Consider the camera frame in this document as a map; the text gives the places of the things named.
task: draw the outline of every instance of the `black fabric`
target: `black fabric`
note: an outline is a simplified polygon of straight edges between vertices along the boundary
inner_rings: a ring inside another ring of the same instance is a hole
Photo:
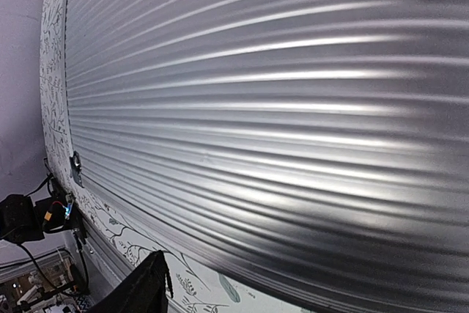
[[[166,280],[173,297],[164,253],[153,252],[88,313],[167,313]]]

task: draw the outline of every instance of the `lavender wall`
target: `lavender wall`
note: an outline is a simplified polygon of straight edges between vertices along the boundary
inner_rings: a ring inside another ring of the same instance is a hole
[[[39,95],[43,0],[0,0],[0,200],[27,193],[45,177]],[[37,197],[44,198],[45,191]],[[35,253],[63,243],[61,235],[27,246]],[[24,257],[0,241],[0,263]]]

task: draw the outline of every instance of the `leaf pattern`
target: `leaf pattern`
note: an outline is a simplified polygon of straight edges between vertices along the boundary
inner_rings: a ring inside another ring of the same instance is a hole
[[[239,303],[241,302],[241,297],[237,293],[236,289],[231,285],[228,281],[228,279],[225,277],[223,274],[218,274],[218,279],[220,280],[221,286],[224,288],[226,293],[228,294],[229,298],[235,302]]]
[[[189,279],[183,279],[181,275],[176,274],[177,280],[181,284],[182,288],[189,296],[197,295],[197,291],[193,288],[192,282]]]

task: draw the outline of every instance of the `metal roller shutter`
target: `metal roller shutter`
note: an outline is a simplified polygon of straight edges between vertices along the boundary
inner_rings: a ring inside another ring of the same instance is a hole
[[[85,186],[312,309],[466,312],[467,0],[68,0]]]

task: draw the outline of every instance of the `silver metal surface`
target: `silver metal surface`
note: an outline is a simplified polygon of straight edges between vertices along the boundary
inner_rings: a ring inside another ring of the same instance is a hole
[[[89,254],[85,252],[90,272],[90,291],[94,302],[104,299],[113,289],[115,289],[130,273],[135,269],[125,257],[117,251],[106,236],[96,227],[84,219],[88,237],[86,247]],[[71,241],[69,248],[73,248],[76,256],[75,262],[81,265],[81,259],[76,251],[75,241]],[[96,273],[92,272],[90,262]],[[168,313],[186,313],[180,309],[174,300],[169,300]]]
[[[339,312],[469,306],[468,0],[68,0],[85,186]]]

